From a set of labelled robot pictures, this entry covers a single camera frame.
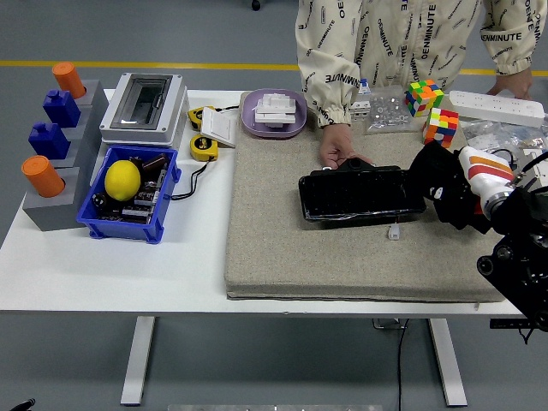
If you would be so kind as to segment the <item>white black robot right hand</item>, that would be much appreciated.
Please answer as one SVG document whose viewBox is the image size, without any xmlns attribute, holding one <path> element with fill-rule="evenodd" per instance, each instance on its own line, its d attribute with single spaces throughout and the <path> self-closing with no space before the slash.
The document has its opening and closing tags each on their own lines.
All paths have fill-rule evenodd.
<svg viewBox="0 0 548 411">
<path fill-rule="evenodd" d="M 509 197 L 514 178 L 508 162 L 471 146 L 450 152 L 438 143 L 425 146 L 432 167 L 428 195 L 442 218 L 492 213 Z"/>
</svg>

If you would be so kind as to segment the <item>person's right hand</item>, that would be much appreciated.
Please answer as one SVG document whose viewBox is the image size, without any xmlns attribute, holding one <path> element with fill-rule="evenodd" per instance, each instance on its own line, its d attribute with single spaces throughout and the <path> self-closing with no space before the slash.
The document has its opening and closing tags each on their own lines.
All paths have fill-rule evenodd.
<svg viewBox="0 0 548 411">
<path fill-rule="evenodd" d="M 350 158 L 359 158 L 369 164 L 372 160 L 354 150 L 352 130 L 346 124 L 331 124 L 322 128 L 322 141 L 319 148 L 319 161 L 324 167 L 337 169 Z"/>
</svg>

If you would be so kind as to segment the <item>person's left hand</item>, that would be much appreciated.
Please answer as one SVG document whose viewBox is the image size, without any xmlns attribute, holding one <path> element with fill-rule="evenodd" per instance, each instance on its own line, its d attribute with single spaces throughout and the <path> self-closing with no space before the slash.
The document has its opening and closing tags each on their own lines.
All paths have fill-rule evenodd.
<svg viewBox="0 0 548 411">
<path fill-rule="evenodd" d="M 533 75 L 530 68 L 526 68 L 519 73 L 508 75 L 496 75 L 496 80 L 491 89 L 486 94 L 496 96 L 504 90 L 510 91 L 515 98 L 530 100 L 530 87 L 533 84 Z"/>
</svg>

